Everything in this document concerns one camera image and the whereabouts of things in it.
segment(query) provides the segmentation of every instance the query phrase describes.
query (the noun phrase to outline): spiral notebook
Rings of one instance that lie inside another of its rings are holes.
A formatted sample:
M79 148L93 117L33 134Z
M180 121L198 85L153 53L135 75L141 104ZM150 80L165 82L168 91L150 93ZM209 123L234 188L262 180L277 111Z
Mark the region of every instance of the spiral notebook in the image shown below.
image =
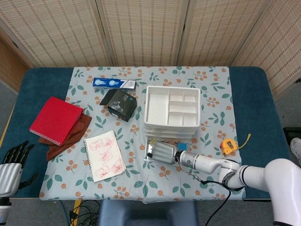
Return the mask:
M85 139L84 143L94 182L126 171L113 130Z
M79 121L82 113L82 108L51 97L44 104L29 131L61 146Z

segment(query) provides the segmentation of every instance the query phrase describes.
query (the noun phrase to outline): red notebook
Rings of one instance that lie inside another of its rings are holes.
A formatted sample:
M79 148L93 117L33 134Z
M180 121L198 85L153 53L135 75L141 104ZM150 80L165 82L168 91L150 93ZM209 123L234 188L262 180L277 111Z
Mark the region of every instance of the red notebook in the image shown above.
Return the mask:
M55 97L43 106L29 131L61 146L81 117L83 109Z

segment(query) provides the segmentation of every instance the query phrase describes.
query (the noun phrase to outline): spiral binding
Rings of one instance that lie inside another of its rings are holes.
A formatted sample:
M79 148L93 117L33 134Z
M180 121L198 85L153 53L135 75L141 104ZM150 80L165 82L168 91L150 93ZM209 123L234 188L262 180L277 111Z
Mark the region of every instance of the spiral binding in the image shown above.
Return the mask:
M92 179L94 181L92 167L91 167L91 162L90 162L90 157L89 157L89 152L88 152L88 146L87 146L86 140L84 140L84 144L85 144L85 149L86 149L86 153L87 153L87 158L88 158L88 161L89 161L89 167L90 167L91 176L92 176Z
M36 134L36 135L38 135L38 136L40 136L40 137L46 139L46 140L51 141L52 143L54 143L54 144L56 144L56 145L59 145L59 146L62 145L60 142L57 142L57 141L55 141L54 139L51 139L51 138L49 138L49 137L47 137L47 136L44 136L43 134L38 133L38 132L36 132L36 131L34 131L34 130L32 130L32 129L30 129L29 131L30 131L31 133L34 133L34 134Z

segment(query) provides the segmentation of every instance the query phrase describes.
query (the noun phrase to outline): shoe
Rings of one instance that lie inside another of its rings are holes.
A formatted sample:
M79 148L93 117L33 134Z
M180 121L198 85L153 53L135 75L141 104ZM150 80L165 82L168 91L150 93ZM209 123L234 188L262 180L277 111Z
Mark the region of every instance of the shoe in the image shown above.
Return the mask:
M291 151L298 159L299 164L301 165L301 139L293 138L291 141Z

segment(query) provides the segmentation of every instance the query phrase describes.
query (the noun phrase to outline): floral tablecloth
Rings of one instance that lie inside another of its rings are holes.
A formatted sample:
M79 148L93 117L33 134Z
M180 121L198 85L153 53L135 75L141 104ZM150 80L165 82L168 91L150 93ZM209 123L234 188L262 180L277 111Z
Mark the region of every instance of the floral tablecloth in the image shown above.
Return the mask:
M106 91L95 92L94 77L136 80L137 108L129 122L109 114L99 103ZM42 200L120 199L147 202L224 199L227 190L216 184L202 185L182 172L178 165L144 162L144 106L148 85L191 87L201 90L201 126L191 139L190 151L223 158L219 148L225 137L236 138L231 82L227 67L75 67L66 101L84 108L92 116L84 137L70 149L48 162L40 191ZM83 140L113 130L127 170L94 183ZM241 162L239 151L227 158ZM217 180L194 171L202 179ZM241 199L244 189L233 192Z

